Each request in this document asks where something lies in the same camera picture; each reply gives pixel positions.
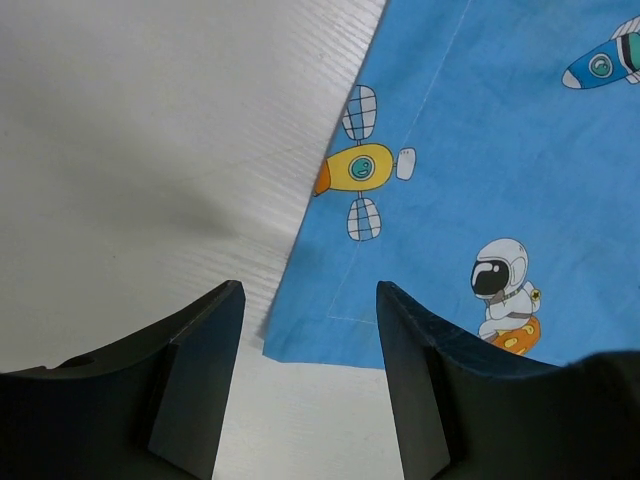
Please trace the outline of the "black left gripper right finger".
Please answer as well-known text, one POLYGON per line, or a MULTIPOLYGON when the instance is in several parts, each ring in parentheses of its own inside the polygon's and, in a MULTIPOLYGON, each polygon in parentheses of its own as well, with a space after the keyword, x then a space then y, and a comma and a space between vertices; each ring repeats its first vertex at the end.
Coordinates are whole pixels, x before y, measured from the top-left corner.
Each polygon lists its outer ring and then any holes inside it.
POLYGON ((508 353, 391 282, 378 329, 407 479, 635 479, 639 355, 565 366, 508 353))

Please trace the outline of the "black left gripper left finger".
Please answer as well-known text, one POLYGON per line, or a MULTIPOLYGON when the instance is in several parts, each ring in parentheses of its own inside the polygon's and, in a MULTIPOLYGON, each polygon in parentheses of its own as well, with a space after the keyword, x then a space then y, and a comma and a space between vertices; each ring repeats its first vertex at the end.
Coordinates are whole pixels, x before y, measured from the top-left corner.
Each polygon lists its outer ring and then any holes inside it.
POLYGON ((5 479, 209 479, 245 309, 228 280, 54 368, 1 377, 5 479))

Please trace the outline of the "blue space print placemat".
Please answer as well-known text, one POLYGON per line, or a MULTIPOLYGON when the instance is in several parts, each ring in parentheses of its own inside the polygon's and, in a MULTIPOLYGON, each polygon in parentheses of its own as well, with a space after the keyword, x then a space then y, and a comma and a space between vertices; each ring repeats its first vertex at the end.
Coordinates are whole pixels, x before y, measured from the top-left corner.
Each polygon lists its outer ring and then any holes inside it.
POLYGON ((552 364, 639 346, 639 5, 391 1, 265 356, 379 368, 376 287, 552 364))

